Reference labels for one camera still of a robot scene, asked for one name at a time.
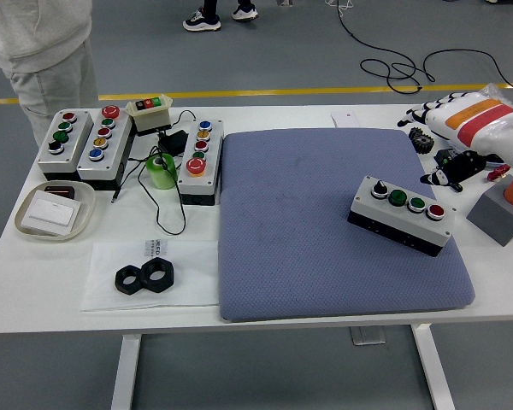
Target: shoe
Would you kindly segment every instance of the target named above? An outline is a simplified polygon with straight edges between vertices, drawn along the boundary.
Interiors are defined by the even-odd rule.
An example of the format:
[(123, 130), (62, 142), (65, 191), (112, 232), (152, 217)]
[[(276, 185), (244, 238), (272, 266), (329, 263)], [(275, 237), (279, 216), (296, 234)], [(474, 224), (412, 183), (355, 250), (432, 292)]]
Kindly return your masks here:
[(182, 26), (189, 32), (216, 32), (221, 29), (221, 19), (215, 15), (212, 19), (203, 17), (203, 8), (196, 10), (190, 20), (183, 21)]
[(238, 6), (232, 13), (232, 18), (239, 22), (255, 20), (257, 17), (258, 12), (254, 4), (245, 7)]

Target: gear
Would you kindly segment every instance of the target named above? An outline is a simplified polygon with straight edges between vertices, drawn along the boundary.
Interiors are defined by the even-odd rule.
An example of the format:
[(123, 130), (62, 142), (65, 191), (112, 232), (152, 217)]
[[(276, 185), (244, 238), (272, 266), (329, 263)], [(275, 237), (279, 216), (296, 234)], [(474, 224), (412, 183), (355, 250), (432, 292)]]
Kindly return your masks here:
[(424, 134), (420, 128), (412, 128), (409, 132), (409, 138), (418, 154), (429, 154), (435, 144), (433, 138)]

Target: cable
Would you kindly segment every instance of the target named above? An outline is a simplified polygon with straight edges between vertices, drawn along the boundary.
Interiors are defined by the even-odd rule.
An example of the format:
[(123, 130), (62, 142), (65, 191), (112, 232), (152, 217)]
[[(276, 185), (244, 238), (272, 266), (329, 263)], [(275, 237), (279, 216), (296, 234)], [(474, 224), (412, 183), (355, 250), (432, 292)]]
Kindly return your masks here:
[(353, 3), (351, 0), (348, 0), (348, 2), (344, 6), (340, 6), (337, 2), (337, 4), (334, 4), (334, 0), (325, 0), (325, 3), (328, 4), (331, 7), (338, 7), (340, 12), (340, 17), (344, 17), (344, 13), (342, 13), (342, 10), (352, 9)]
[[(126, 175), (126, 177), (124, 178), (123, 182), (120, 184), (120, 186), (118, 187), (118, 189), (115, 191), (114, 195), (112, 196), (112, 203), (115, 202), (115, 200), (118, 198), (118, 195), (120, 195), (120, 190), (121, 190), (121, 187), (126, 183), (127, 179), (129, 178), (129, 176), (134, 173), (140, 166), (141, 164), (144, 164), (145, 162), (147, 162), (153, 155), (162, 155), (164, 154), (164, 152), (157, 146), (153, 146), (151, 149), (150, 149), (150, 152), (148, 154), (148, 156), (146, 156), (146, 158), (142, 159), (142, 160), (139, 160), (139, 159), (136, 159), (136, 158), (128, 158), (128, 161), (136, 161), (138, 162), (137, 166), (132, 169), (131, 171), (129, 171), (129, 173)], [(167, 165), (165, 164), (165, 162), (162, 164), (162, 167), (163, 167), (163, 170), (165, 172), (167, 172), (171, 178), (173, 179), (174, 181), (174, 186), (177, 190), (177, 194), (179, 196), (179, 204), (180, 204), (180, 211), (182, 213), (182, 219), (183, 219), (183, 226), (182, 226), (182, 229), (179, 231), (179, 232), (171, 232), (171, 231), (168, 231), (167, 229), (165, 229), (162, 224), (160, 224), (160, 206), (159, 204), (156, 202), (156, 200), (154, 199), (154, 197), (152, 196), (152, 194), (146, 189), (146, 187), (144, 186), (143, 182), (140, 180), (140, 177), (144, 171), (144, 167), (141, 168), (141, 170), (139, 171), (139, 174), (137, 176), (137, 180), (139, 182), (139, 184), (143, 187), (143, 190), (144, 192), (146, 192), (146, 195), (148, 195), (148, 197), (154, 202), (154, 204), (156, 205), (157, 207), (157, 211), (156, 211), (156, 223), (157, 225), (162, 228), (162, 230), (167, 233), (168, 235), (180, 235), (182, 232), (184, 232), (185, 228), (186, 228), (186, 214), (185, 214), (185, 209), (184, 207), (182, 206), (182, 196), (180, 194), (180, 189), (179, 189), (179, 185), (177, 184), (177, 180), (176, 178), (174, 177), (174, 175), (168, 170), (167, 168)]]
[(180, 117), (182, 117), (182, 115), (183, 115), (184, 113), (190, 113), (190, 114), (192, 114), (192, 117), (194, 117), (194, 120), (196, 119), (196, 115), (195, 115), (192, 111), (190, 111), (189, 109), (185, 109), (184, 111), (182, 111), (182, 112), (179, 114), (179, 119), (178, 119), (175, 123), (171, 124), (171, 127), (174, 127), (174, 126), (176, 126), (177, 124), (179, 124), (179, 123), (180, 123)]
[[(159, 155), (162, 155), (163, 152), (156, 146), (152, 147), (152, 149), (150, 150), (150, 153), (149, 153), (149, 158), (157, 151), (157, 153)], [(154, 197), (152, 196), (152, 194), (146, 189), (146, 187), (144, 186), (143, 182), (140, 180), (140, 176), (142, 175), (143, 171), (144, 171), (144, 168), (142, 168), (140, 171), (139, 171), (139, 175), (137, 176), (137, 180), (140, 184), (140, 186), (143, 187), (143, 190), (144, 192), (146, 192), (146, 195), (148, 195), (148, 197), (154, 202), (154, 204), (156, 205), (156, 223), (157, 225), (162, 228), (162, 230), (167, 233), (168, 235), (173, 235), (173, 236), (176, 236), (176, 235), (180, 235), (182, 232), (184, 232), (184, 230), (186, 229), (186, 214), (185, 214), (185, 209), (184, 207), (182, 206), (182, 196), (180, 194), (180, 189), (179, 189), (179, 185), (177, 184), (177, 180), (175, 179), (175, 177), (173, 176), (173, 174), (168, 170), (167, 168), (167, 165), (165, 164), (165, 162), (162, 164), (162, 167), (163, 167), (163, 170), (166, 171), (169, 175), (171, 175), (171, 178), (173, 179), (174, 181), (174, 186), (175, 188), (177, 189), (177, 194), (179, 195), (179, 204), (180, 204), (180, 211), (182, 213), (182, 220), (183, 220), (183, 225), (182, 225), (182, 229), (178, 232), (171, 232), (171, 231), (168, 231), (167, 229), (165, 229), (162, 224), (160, 224), (160, 205), (156, 202), (156, 200), (154, 199)]]
[[(377, 58), (367, 58), (367, 59), (362, 60), (359, 63), (359, 67), (365, 73), (369, 73), (369, 74), (374, 75), (376, 77), (380, 77), (382, 79), (385, 79), (388, 87), (392, 91), (397, 92), (398, 94), (411, 95), (411, 94), (416, 94), (417, 92), (420, 92), (422, 90), (422, 84), (415, 78), (416, 73), (423, 73), (430, 82), (434, 83), (435, 82), (435, 77), (426, 69), (426, 61), (431, 56), (435, 56), (435, 55), (440, 54), (440, 53), (452, 52), (452, 51), (469, 51), (469, 52), (480, 53), (480, 54), (484, 54), (485, 56), (489, 56), (492, 59), (492, 62), (494, 63), (494, 66), (498, 70), (498, 73), (499, 73), (500, 77), (505, 81), (506, 84), (508, 84), (511, 87), (513, 87), (513, 84), (511, 84), (511, 82), (509, 82), (507, 80), (507, 78), (505, 78), (504, 74), (500, 70), (498, 63), (496, 62), (496, 59), (491, 54), (486, 53), (485, 51), (481, 51), (481, 50), (474, 50), (474, 49), (445, 49), (445, 50), (434, 51), (433, 53), (428, 54), (426, 56), (426, 58), (424, 58), (424, 61), (422, 63), (422, 68), (418, 68), (416, 63), (410, 57), (408, 57), (406, 54), (403, 54), (403, 53), (401, 53), (399, 51), (396, 51), (396, 50), (391, 50), (391, 49), (386, 49), (386, 48), (382, 48), (382, 47), (377, 47), (377, 46), (365, 43), (364, 41), (362, 41), (359, 38), (357, 38), (355, 36), (355, 34), (346, 26), (346, 24), (342, 20), (343, 14), (340, 11), (339, 0), (336, 0), (336, 6), (337, 6), (337, 9), (338, 9), (338, 16), (339, 16), (340, 24), (342, 25), (344, 30), (348, 34), (350, 34), (350, 36), (354, 40), (356, 40), (359, 44), (364, 45), (365, 47), (369, 47), (370, 49), (373, 49), (373, 50), (379, 50), (379, 51), (385, 51), (385, 52), (388, 52), (388, 53), (393, 53), (393, 54), (395, 54), (397, 56), (403, 57), (407, 62), (409, 62), (408, 64), (404, 63), (404, 62), (393, 62), (391, 64), (388, 64), (385, 61), (382, 61), (382, 60), (377, 59)], [(373, 70), (371, 70), (369, 68), (366, 68), (369, 65), (369, 63), (378, 63), (379, 65), (381, 65), (382, 67), (384, 67), (386, 69), (386, 73), (385, 74), (377, 73), (376, 71), (373, 71)], [(408, 68), (408, 72), (403, 71), (401, 69), (401, 67)], [(392, 72), (397, 72), (399, 75), (392, 75)], [(416, 85), (416, 89), (414, 91), (401, 91), (401, 90), (398, 90), (397, 88), (395, 88), (392, 85), (392, 81), (393, 80), (398, 80), (398, 81), (410, 80), (410, 81), (412, 81)]]

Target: gray floor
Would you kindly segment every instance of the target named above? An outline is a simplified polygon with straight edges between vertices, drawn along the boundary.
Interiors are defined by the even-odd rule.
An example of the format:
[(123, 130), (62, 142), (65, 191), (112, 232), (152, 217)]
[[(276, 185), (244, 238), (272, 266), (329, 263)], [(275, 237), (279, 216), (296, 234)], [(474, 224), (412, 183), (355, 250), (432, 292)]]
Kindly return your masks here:
[[(304, 93), (382, 87), (359, 62), (404, 60), (355, 43), (321, 0), (291, 8), (255, 1), (261, 17), (246, 25), (228, 17), (234, 0), (220, 1), (221, 31), (203, 34), (180, 25), (199, 1), (95, 2), (100, 94), (297, 89), (302, 94), (183, 97), (174, 105), (416, 104), (448, 94), (449, 85), (504, 82), (487, 57), (458, 52), (429, 62), (435, 83), (417, 77), (441, 91)], [(402, 51), (419, 67), (439, 49), (484, 50), (513, 83), (513, 1), (353, 3), (345, 22), (361, 40)], [(513, 101), (513, 90), (504, 94)], [(0, 72), (7, 97), (15, 95)], [(0, 105), (0, 234), (36, 151), (21, 110)], [(433, 334), (458, 409), (513, 409), (513, 322), (435, 325)], [(410, 329), (387, 335), (388, 344), (374, 348), (351, 346), (346, 329), (147, 337), (134, 408), (432, 408)], [(120, 344), (118, 335), (0, 336), (0, 409), (109, 407)]]

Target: white tray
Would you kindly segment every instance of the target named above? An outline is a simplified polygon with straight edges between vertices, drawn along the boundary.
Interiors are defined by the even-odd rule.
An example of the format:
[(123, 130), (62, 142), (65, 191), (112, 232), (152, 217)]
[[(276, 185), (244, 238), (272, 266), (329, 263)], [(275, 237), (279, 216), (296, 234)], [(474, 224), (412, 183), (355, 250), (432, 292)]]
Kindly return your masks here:
[[(72, 186), (74, 187), (74, 199), (80, 202), (80, 210), (78, 211), (78, 215), (76, 216), (76, 220), (74, 221), (74, 225), (72, 231), (67, 235), (51, 235), (48, 233), (43, 233), (40, 231), (35, 231), (30, 228), (25, 228), (21, 226), (21, 221), (25, 216), (25, 212), (28, 209), (28, 206), (31, 203), (32, 197), (34, 196), (34, 192), (37, 190), (44, 190), (46, 186)], [(37, 239), (42, 239), (45, 241), (66, 241), (71, 237), (75, 237), (78, 235), (87, 225), (87, 221), (89, 220), (93, 209), (95, 208), (95, 191), (93, 188), (83, 182), (75, 182), (75, 181), (48, 181), (43, 184), (38, 185), (36, 188), (31, 190), (15, 215), (15, 227), (17, 230), (29, 237), (35, 237)]]

